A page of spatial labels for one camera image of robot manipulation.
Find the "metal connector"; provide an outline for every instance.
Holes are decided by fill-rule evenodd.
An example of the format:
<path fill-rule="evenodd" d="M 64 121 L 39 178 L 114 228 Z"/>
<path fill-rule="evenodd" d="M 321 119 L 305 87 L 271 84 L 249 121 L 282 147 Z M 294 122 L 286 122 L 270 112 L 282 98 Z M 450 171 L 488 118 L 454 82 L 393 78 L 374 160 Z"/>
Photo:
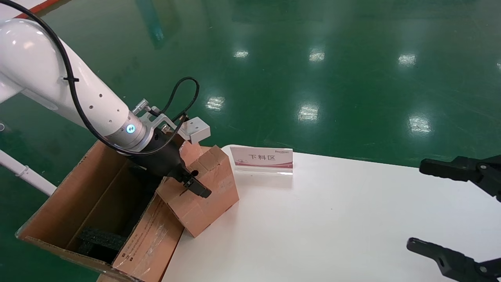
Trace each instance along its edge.
<path fill-rule="evenodd" d="M 134 115 L 137 115 L 140 111 L 144 110 L 148 106 L 148 101 L 146 99 L 142 99 L 141 102 L 137 104 L 137 106 L 132 110 Z"/>

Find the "white pipe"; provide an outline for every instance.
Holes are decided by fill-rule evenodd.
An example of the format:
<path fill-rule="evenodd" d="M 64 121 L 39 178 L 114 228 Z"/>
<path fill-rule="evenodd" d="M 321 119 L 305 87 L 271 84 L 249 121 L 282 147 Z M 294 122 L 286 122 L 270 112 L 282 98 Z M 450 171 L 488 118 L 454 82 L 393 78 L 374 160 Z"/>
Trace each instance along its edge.
<path fill-rule="evenodd" d="M 56 186 L 47 181 L 47 179 L 34 172 L 28 166 L 24 166 L 20 162 L 16 161 L 13 157 L 7 155 L 7 153 L 2 150 L 0 150 L 0 166 L 6 167 L 17 177 L 30 183 L 33 187 L 49 196 L 56 190 Z"/>

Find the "open cardboard box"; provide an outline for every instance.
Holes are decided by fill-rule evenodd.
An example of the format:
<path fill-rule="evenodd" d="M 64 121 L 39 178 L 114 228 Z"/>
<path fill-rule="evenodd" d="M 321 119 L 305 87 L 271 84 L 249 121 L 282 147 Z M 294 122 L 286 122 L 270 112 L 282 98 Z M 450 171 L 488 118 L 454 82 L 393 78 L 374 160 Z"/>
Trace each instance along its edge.
<path fill-rule="evenodd" d="M 177 140 L 186 165 L 206 149 Z M 158 282 L 184 227 L 124 156 L 97 142 L 16 233 L 24 241 L 119 281 Z M 127 238 L 118 254 L 77 253 L 84 228 Z"/>

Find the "black robotic claw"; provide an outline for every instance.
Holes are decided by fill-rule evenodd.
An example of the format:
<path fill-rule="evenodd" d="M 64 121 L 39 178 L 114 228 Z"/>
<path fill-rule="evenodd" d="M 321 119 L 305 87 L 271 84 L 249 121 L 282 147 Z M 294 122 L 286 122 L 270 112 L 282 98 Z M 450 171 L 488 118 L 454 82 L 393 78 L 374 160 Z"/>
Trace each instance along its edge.
<path fill-rule="evenodd" d="M 469 180 L 501 202 L 501 155 L 483 160 L 456 157 L 452 162 L 424 159 L 419 171 L 456 181 Z"/>
<path fill-rule="evenodd" d="M 501 202 L 501 155 L 483 160 L 457 157 L 452 162 L 424 159 L 419 171 L 457 181 L 471 181 Z M 475 262 L 460 252 L 417 238 L 407 241 L 407 249 L 435 260 L 442 275 L 459 282 L 495 282 L 501 277 L 501 258 Z"/>
<path fill-rule="evenodd" d="M 459 282 L 497 282 L 500 259 L 475 262 L 473 258 L 417 238 L 407 241 L 407 249 L 433 259 L 442 275 Z"/>

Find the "black cable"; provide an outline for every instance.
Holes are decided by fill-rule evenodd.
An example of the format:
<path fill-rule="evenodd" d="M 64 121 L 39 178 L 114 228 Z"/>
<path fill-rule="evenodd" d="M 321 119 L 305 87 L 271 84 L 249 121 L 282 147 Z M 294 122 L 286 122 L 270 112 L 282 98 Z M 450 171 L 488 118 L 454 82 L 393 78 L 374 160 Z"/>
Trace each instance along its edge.
<path fill-rule="evenodd" d="M 99 141 L 101 141 L 106 146 L 108 146 L 108 147 L 110 147 L 110 148 L 112 148 L 112 149 L 114 149 L 114 150 L 116 150 L 118 152 L 121 152 L 121 153 L 124 153 L 124 154 L 127 154 L 127 155 L 131 155 L 131 156 L 149 156 L 149 155 L 152 155 L 152 154 L 160 151 L 161 149 L 163 149 L 167 144 L 169 144 L 169 142 L 172 141 L 172 139 L 174 138 L 174 136 L 177 134 L 177 132 L 181 128 L 181 124 L 183 122 L 185 122 L 185 120 L 187 118 L 186 111 L 181 112 L 181 115 L 184 115 L 184 117 L 182 118 L 181 123 L 179 124 L 179 126 L 177 126 L 176 129 L 174 130 L 174 132 L 172 133 L 172 136 L 169 138 L 169 140 L 167 142 L 165 142 L 164 145 L 162 145 L 161 147 L 159 147 L 157 149 L 154 149 L 154 150 L 151 150 L 151 151 L 147 151 L 147 152 L 134 152 L 134 151 L 123 149 L 123 148 L 121 148 L 121 147 L 119 147 L 119 146 L 117 146 L 117 145 L 109 142 L 108 140 L 106 140 L 99 132 L 97 132 L 97 130 L 90 123 L 89 119 L 87 119 L 87 117 L 85 116 L 85 113 L 84 113 L 84 111 L 82 109 L 82 106 L 80 105 L 80 102 L 78 100 L 77 91 L 76 91 L 76 88 L 75 88 L 75 82 L 78 82 L 79 79 L 75 78 L 75 76 L 73 75 L 73 69 L 71 67 L 71 63 L 70 63 L 70 59 L 68 58 L 68 54 L 66 53 L 66 49 L 63 47 L 63 44 L 61 43 L 61 40 L 56 35 L 56 33 L 51 29 L 51 27 L 49 27 L 49 25 L 47 25 L 47 23 L 45 23 L 37 15 L 35 15 L 34 13 L 32 13 L 30 10 L 26 9 L 25 7 L 17 4 L 16 2 L 13 2 L 11 0 L 0 0 L 0 4 L 7 5 L 7 6 L 11 7 L 11 8 L 14 8 L 14 9 L 16 9 L 16 10 L 18 10 L 18 11 L 20 11 L 20 12 L 26 14 L 26 15 L 28 15 L 28 17 L 30 17 L 33 21 L 35 21 L 37 24 L 39 24 L 47 32 L 48 36 L 54 42 L 54 44 L 56 45 L 56 48 L 58 49 L 59 53 L 61 54 L 61 58 L 63 60 L 63 63 L 64 63 L 65 68 L 66 68 L 66 73 L 67 73 L 67 77 L 65 77 L 63 79 L 68 81 L 68 85 L 70 87 L 71 98 L 73 100 L 73 103 L 75 104 L 75 108 L 77 109 L 78 115 L 80 116 L 80 118 L 84 122 L 85 127 L 87 127 L 87 129 Z M 197 91 L 195 93 L 195 96 L 198 96 L 198 90 L 199 90 L 198 82 L 195 79 L 193 79 L 193 78 L 190 78 L 190 79 L 194 80 L 195 83 L 197 84 Z M 175 89 L 177 88 L 177 86 L 179 86 L 179 84 L 181 82 L 182 81 L 180 81 L 180 82 L 178 82 L 176 84 Z"/>
<path fill-rule="evenodd" d="M 193 103 L 195 103 L 196 99 L 198 98 L 198 93 L 200 91 L 200 84 L 198 84 L 198 81 L 196 79 L 194 79 L 193 77 L 191 76 L 186 76 L 186 77 L 183 77 L 181 78 L 177 83 L 176 85 L 174 86 L 174 88 L 172 89 L 172 93 L 170 94 L 170 97 L 169 97 L 169 100 L 167 101 L 167 104 L 165 105 L 165 107 L 160 111 L 160 113 L 164 113 L 166 112 L 166 110 L 169 108 L 170 104 L 172 103 L 172 100 L 174 99 L 174 96 L 176 95 L 176 91 L 177 91 L 177 88 L 181 85 L 181 83 L 183 83 L 184 81 L 186 80 L 191 80 L 193 82 L 195 82 L 195 85 L 196 85 L 196 89 L 195 89 L 195 95 L 193 96 L 193 99 L 191 100 L 191 102 L 188 104 L 188 106 L 183 110 L 181 111 L 177 116 L 177 118 L 175 117 L 174 119 L 178 119 L 183 113 L 187 112 L 191 106 L 193 105 Z"/>

